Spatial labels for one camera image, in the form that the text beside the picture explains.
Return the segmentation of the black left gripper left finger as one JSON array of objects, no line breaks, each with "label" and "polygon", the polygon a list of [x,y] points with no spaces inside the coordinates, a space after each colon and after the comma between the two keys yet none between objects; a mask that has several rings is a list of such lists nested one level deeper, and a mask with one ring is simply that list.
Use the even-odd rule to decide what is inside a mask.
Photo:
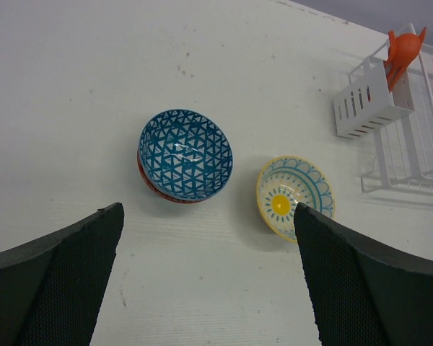
[{"label": "black left gripper left finger", "polygon": [[0,345],[89,345],[123,225],[113,203],[0,252]]}]

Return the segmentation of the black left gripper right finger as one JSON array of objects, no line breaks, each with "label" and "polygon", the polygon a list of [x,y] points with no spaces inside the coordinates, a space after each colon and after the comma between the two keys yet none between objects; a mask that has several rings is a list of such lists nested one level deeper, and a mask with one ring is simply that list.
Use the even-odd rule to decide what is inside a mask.
[{"label": "black left gripper right finger", "polygon": [[433,345],[433,261],[298,203],[294,228],[322,345]]}]

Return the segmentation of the yellow teal patterned bowl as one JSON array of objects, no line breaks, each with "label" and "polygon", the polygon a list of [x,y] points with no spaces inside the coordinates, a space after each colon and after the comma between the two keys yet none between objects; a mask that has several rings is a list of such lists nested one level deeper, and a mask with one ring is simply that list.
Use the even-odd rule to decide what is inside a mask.
[{"label": "yellow teal patterned bowl", "polygon": [[255,186],[264,223],[281,238],[296,242],[294,212],[298,203],[328,218],[335,216],[331,185],[318,167],[298,156],[280,156],[261,170]]}]

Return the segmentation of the red patterned bowl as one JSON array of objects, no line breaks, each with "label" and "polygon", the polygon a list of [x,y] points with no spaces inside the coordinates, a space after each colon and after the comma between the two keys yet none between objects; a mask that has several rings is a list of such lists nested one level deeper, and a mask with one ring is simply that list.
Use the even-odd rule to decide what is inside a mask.
[{"label": "red patterned bowl", "polygon": [[152,192],[154,192],[156,195],[159,195],[161,198],[163,198],[163,199],[165,199],[165,200],[168,200],[168,201],[170,201],[170,202],[173,202],[173,203],[178,203],[178,204],[188,204],[188,205],[190,205],[190,204],[195,204],[195,203],[200,203],[200,202],[203,202],[203,200],[182,200],[182,199],[177,199],[177,198],[174,198],[174,197],[171,197],[171,196],[169,196],[169,195],[166,195],[166,194],[164,194],[163,192],[161,192],[161,191],[159,191],[150,181],[149,181],[149,179],[148,179],[148,177],[146,176],[146,174],[145,174],[145,172],[144,172],[144,169],[143,169],[143,167],[142,167],[142,165],[141,165],[141,160],[140,160],[140,156],[139,155],[137,155],[136,156],[136,160],[137,160],[137,165],[138,165],[138,168],[139,168],[139,172],[140,172],[140,175],[141,175],[141,178],[143,179],[143,181],[144,181],[144,183],[147,185],[147,187],[152,191]]}]

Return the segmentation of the blue triangle patterned bowl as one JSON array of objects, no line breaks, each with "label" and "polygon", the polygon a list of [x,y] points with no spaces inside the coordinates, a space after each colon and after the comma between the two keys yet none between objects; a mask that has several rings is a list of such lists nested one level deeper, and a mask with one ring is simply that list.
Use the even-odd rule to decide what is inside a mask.
[{"label": "blue triangle patterned bowl", "polygon": [[233,154],[221,128],[201,113],[165,110],[148,120],[137,155],[149,181],[182,200],[207,200],[222,191],[233,169]]}]

